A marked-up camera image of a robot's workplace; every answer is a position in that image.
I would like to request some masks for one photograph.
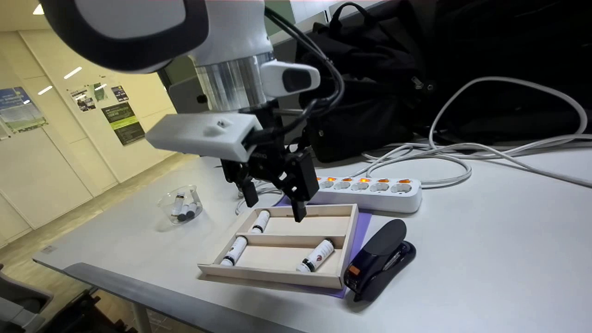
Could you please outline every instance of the small bottle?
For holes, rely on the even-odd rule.
[[[267,223],[271,221],[271,210],[261,210],[250,232],[265,232]]]
[[[224,258],[221,260],[223,266],[237,266],[243,251],[247,247],[247,238],[237,236],[230,251],[226,251]]]
[[[317,271],[335,251],[332,240],[322,240],[297,268],[298,271]]]

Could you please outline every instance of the stapler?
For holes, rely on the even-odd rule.
[[[406,240],[406,234],[406,221],[391,220],[356,255],[345,271],[345,282],[356,292],[354,301],[374,301],[415,258],[417,249]]]

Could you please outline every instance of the power strip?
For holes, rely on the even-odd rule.
[[[358,203],[361,208],[417,212],[422,181],[411,177],[319,177],[311,203]]]

